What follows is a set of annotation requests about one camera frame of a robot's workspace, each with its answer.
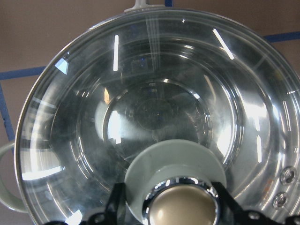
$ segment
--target beige knob top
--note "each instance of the beige knob top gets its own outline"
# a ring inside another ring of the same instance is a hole
[[[212,225],[216,206],[198,187],[179,185],[157,196],[149,211],[150,225]]]

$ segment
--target blue tape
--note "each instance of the blue tape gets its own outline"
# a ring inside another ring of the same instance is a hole
[[[173,7],[173,0],[165,0],[166,7]]]
[[[283,34],[273,34],[273,35],[267,35],[264,36],[267,41],[270,43],[274,42],[281,42],[281,41],[292,41],[300,39],[300,32],[290,32],[290,33],[283,33]]]
[[[8,140],[12,141],[15,139],[15,133],[8,114],[8,108],[6,106],[1,83],[0,83],[0,112],[4,121],[4,127],[7,133]]]
[[[45,69],[45,67],[35,67],[35,68],[29,68],[29,69],[20,69],[20,70],[14,70],[14,71],[1,72],[0,80],[40,75],[44,69]]]

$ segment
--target glass lid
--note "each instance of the glass lid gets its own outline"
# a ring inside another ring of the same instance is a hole
[[[215,155],[243,208],[283,222],[300,213],[299,90],[272,46],[224,17],[156,8],[109,19],[63,49],[27,99],[23,198],[37,224],[79,224],[141,151],[184,139]],[[126,224],[140,223],[127,211]]]

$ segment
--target stainless steel pot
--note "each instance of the stainless steel pot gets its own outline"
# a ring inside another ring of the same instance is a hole
[[[78,224],[144,149],[184,139],[214,154],[243,208],[282,222],[300,213],[299,90],[271,45],[224,17],[147,8],[101,22],[26,100],[15,142],[26,209],[36,224]],[[130,211],[126,224],[139,224]]]

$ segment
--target metallic ring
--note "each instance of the metallic ring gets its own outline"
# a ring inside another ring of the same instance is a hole
[[[150,208],[154,199],[159,196],[162,192],[169,188],[179,185],[191,185],[203,190],[208,196],[211,197],[215,204],[215,220],[213,225],[218,223],[220,217],[220,200],[217,191],[213,186],[207,184],[207,182],[198,180],[194,177],[173,177],[158,183],[145,197],[142,205],[142,223],[144,225],[150,225]]]

